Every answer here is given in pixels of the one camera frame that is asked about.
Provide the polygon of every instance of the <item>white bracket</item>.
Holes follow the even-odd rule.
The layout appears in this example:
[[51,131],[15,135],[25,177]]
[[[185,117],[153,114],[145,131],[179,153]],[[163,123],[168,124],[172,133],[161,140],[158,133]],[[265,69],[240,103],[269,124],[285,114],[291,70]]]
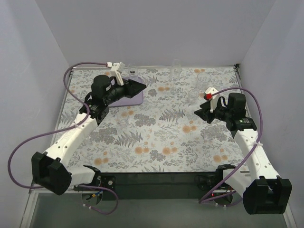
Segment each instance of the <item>white bracket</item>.
[[[209,87],[204,95],[206,94],[215,94],[217,93],[218,90],[216,90],[215,88],[213,87]],[[218,105],[218,100],[219,100],[219,94],[215,95],[215,96],[212,96],[209,101],[210,101],[210,112],[213,113],[213,111],[217,108],[217,105]]]
[[124,66],[125,66],[124,63],[122,63],[122,62],[113,63],[111,70],[110,70],[111,76],[116,77],[117,83],[120,86],[124,85],[124,81],[123,81],[122,75],[121,75],[121,73],[124,69]]

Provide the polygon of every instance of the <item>black base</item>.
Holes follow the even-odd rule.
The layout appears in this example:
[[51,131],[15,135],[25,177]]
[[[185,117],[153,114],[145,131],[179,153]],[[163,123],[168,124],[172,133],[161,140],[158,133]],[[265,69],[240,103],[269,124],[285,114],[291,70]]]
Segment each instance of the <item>black base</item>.
[[[101,173],[100,177],[102,187],[113,189],[121,200],[199,199],[220,181],[217,173]],[[75,187],[74,190],[87,189]],[[110,192],[103,192],[103,200],[114,199]]]

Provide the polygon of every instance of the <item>purple tray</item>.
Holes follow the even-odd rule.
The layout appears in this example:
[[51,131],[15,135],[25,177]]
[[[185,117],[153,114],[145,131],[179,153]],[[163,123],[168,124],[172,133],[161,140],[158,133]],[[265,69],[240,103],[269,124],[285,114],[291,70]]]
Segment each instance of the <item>purple tray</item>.
[[[143,80],[138,77],[137,82],[143,83]],[[138,95],[133,98],[122,98],[119,101],[116,101],[109,105],[109,107],[121,107],[121,106],[132,106],[132,105],[140,105],[143,103],[143,92],[141,91]]]

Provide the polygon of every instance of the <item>table surface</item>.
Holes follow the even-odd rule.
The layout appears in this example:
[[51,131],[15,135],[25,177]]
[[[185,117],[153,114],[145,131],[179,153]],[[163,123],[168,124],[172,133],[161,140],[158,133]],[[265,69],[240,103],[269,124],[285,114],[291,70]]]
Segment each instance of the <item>table surface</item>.
[[[107,117],[79,146],[69,167],[84,164],[102,172],[189,172],[214,171],[220,164],[238,164],[242,153],[233,141],[225,123],[215,120],[215,139],[202,138],[208,125],[193,112],[205,102],[200,94],[196,104],[187,102],[188,92],[195,88],[197,74],[212,76],[217,90],[238,86],[232,67],[183,68],[175,90],[169,86],[169,68],[140,68],[139,75],[147,85],[144,102],[129,107],[112,107]],[[70,90],[80,99],[90,92],[95,76],[109,74],[108,69],[76,69]],[[223,93],[224,97],[232,91]],[[82,105],[67,95],[58,128],[71,125]],[[120,110],[129,114],[129,125],[116,124]]]

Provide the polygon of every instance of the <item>cable tie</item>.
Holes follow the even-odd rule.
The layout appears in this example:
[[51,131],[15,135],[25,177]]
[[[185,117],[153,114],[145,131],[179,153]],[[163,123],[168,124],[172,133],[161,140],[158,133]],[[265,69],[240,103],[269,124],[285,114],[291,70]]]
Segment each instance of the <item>cable tie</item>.
[[251,145],[252,145],[252,146],[254,146],[254,145],[257,145],[257,146],[263,146],[263,144],[262,144],[262,143],[257,142],[257,141],[254,141],[254,142],[253,142]]
[[74,124],[75,128],[80,128],[80,126],[75,122]]

